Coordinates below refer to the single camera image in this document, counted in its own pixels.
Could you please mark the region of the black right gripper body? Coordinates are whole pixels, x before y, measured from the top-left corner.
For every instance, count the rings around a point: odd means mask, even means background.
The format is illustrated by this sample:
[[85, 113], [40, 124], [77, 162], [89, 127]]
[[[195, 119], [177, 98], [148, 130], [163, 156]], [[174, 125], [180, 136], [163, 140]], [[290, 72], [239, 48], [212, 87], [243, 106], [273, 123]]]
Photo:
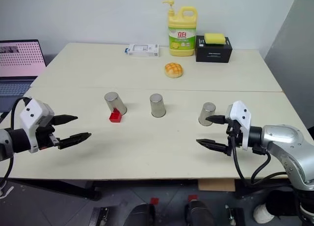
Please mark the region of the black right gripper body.
[[228, 147], [225, 152], [226, 155], [231, 156], [233, 147], [242, 146], [243, 133], [240, 130], [241, 125], [237, 120], [231, 120], [228, 116], [225, 117], [225, 123], [228, 124], [226, 134], [228, 135]]

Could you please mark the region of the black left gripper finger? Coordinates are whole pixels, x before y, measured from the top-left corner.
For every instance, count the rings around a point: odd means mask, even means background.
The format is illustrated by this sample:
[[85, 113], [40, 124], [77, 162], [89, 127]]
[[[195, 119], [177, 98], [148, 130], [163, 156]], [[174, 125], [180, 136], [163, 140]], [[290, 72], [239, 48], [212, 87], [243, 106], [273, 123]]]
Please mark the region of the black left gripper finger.
[[68, 114], [55, 115], [52, 118], [52, 125], [66, 124], [66, 123], [71, 122], [71, 121], [76, 120], [76, 119], [78, 119], [77, 116], [68, 115]]
[[65, 149], [74, 145], [77, 145], [86, 139], [88, 139], [92, 134], [89, 132], [79, 133], [76, 135], [71, 135], [66, 139], [58, 140], [58, 149]]

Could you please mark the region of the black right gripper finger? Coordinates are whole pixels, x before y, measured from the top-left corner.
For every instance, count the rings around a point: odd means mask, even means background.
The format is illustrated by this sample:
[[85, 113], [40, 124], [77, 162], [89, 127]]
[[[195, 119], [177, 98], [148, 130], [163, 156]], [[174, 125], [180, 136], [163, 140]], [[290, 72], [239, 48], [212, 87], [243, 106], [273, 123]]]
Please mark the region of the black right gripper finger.
[[209, 150], [221, 152], [226, 155], [228, 154], [228, 146], [225, 144], [217, 143], [216, 141], [209, 139], [197, 139], [196, 141], [198, 144], [202, 145], [203, 147]]
[[211, 115], [206, 117], [206, 120], [215, 123], [215, 124], [225, 124], [226, 123], [226, 118], [224, 115]]

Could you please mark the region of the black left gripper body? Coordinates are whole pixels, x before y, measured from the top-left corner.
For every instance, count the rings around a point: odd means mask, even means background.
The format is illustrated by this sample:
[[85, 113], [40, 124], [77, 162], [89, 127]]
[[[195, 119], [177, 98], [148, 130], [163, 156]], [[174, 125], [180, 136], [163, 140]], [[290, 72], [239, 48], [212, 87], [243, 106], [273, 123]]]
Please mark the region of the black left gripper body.
[[46, 126], [39, 126], [36, 129], [36, 139], [39, 150], [43, 150], [49, 147], [59, 146], [60, 141], [53, 135], [55, 131], [55, 125], [60, 124], [60, 117], [54, 116]]

